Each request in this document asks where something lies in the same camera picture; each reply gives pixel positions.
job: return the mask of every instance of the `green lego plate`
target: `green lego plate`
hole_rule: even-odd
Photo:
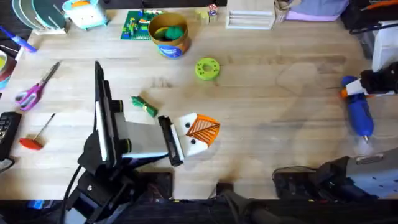
[[[157,15],[163,13],[160,10],[129,11],[122,29],[122,40],[150,40],[148,33],[149,22]]]

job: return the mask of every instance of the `wooden tabletop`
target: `wooden tabletop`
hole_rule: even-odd
[[[225,29],[195,22],[193,9],[168,9],[188,20],[192,46],[178,60],[164,58],[149,40],[120,40],[128,10],[108,11],[107,27],[67,35],[31,35],[39,48],[24,53],[0,99],[0,111],[17,111],[14,97],[31,87],[57,61],[61,66],[38,105],[23,115],[17,139],[42,135],[45,147],[31,151],[14,143],[14,167],[0,175],[0,199],[62,198],[86,138],[93,128],[94,61],[104,68],[114,99],[124,101],[126,119],[155,124],[131,104],[141,95],[176,118],[191,112],[221,123],[209,150],[174,169],[175,198],[207,198],[218,180],[235,183],[245,197],[275,198],[271,181],[278,167],[318,167],[341,156],[385,151],[398,145],[398,98],[370,99],[375,136],[356,137],[338,97],[344,75],[358,76],[369,62],[355,36],[340,22],[285,22],[272,30]],[[215,81],[195,76],[195,62],[213,57],[221,65]],[[149,170],[167,170],[164,159]]]

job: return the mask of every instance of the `sticker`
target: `sticker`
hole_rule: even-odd
[[[168,58],[178,58],[182,55],[182,50],[172,45],[158,45],[160,52]]]

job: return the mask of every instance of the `scissors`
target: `scissors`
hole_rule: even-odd
[[[42,92],[45,84],[51,78],[51,76],[55,73],[57,68],[60,66],[60,62],[55,63],[51,67],[51,70],[41,79],[40,82],[36,83],[32,88],[19,93],[15,97],[15,101],[20,104],[22,111],[27,111],[32,109],[42,97]]]

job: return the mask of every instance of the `orange triangle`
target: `orange triangle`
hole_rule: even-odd
[[[220,131],[220,123],[205,115],[197,116],[195,122],[187,132],[187,136],[203,141],[210,146],[217,138]]]

